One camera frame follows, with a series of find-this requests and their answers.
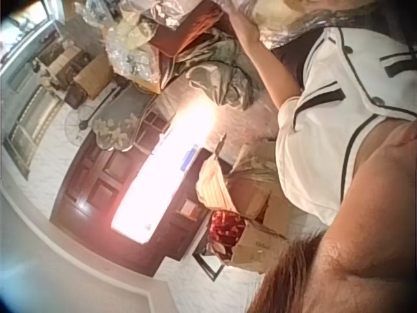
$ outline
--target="window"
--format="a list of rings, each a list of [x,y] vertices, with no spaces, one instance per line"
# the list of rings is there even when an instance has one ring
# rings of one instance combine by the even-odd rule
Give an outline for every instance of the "window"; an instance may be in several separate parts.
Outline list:
[[[27,179],[36,148],[63,103],[43,87],[38,87],[20,113],[4,146]]]
[[[23,10],[7,16],[1,22],[0,59],[5,64],[13,50],[48,20],[42,1],[37,1]]]

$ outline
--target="black button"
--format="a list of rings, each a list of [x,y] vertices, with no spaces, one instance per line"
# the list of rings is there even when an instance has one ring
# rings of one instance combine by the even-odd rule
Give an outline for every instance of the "black button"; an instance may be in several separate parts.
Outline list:
[[[343,51],[344,51],[346,54],[352,54],[352,53],[353,53],[353,49],[352,49],[351,47],[349,47],[349,46],[344,46],[344,47],[343,47]]]
[[[373,97],[372,101],[378,106],[384,106],[385,105],[385,101],[383,101],[383,99],[381,99],[379,97]]]

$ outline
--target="white shirt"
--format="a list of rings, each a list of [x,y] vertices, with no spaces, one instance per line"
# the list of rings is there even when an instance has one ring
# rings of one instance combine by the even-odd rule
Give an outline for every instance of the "white shirt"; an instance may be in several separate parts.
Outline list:
[[[408,47],[384,35],[325,30],[304,65],[306,90],[278,114],[278,173],[294,205],[333,222],[364,138],[387,117],[417,116],[414,66]]]

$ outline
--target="plastic bag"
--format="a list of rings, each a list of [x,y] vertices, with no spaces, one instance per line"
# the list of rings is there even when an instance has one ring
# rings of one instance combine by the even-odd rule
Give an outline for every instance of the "plastic bag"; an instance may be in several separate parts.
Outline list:
[[[93,27],[111,27],[120,17],[116,0],[87,0],[85,6],[75,2],[74,9]]]
[[[131,26],[124,20],[110,28],[106,36],[106,50],[114,71],[129,79],[159,82],[158,52],[146,44],[155,31],[156,26],[149,22]]]
[[[159,24],[176,29],[203,0],[154,0],[147,15]]]
[[[344,11],[320,10],[301,13],[299,10],[294,10],[296,1],[232,1],[240,11],[259,26],[261,41],[269,49],[283,46],[305,32],[320,27],[369,28],[369,14],[375,10],[375,4],[370,4]],[[226,0],[214,0],[214,2],[223,6]]]
[[[367,5],[346,11],[318,11],[305,14],[281,29],[260,27],[261,41],[268,49],[278,48],[302,34],[322,27],[356,27],[371,29],[370,13],[375,5]]]
[[[129,0],[125,0],[120,3],[120,11],[123,19],[130,25],[135,26],[139,23],[141,12],[134,8]]]
[[[152,8],[155,0],[126,0],[126,2],[135,10],[143,12]]]

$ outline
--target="wooden door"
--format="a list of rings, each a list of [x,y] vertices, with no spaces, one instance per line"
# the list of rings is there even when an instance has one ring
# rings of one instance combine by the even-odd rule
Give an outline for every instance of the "wooden door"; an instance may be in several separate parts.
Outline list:
[[[169,126],[153,112],[145,120],[137,144],[125,153],[101,150],[95,134],[89,134],[64,179],[51,221],[104,258],[153,276],[166,256],[181,260],[207,214],[202,210],[197,220],[190,220],[177,212],[186,199],[198,203],[195,183],[202,163],[211,153],[203,150],[197,156],[154,235],[141,245],[111,229],[111,221],[149,152]],[[230,170],[228,164],[222,166]]]

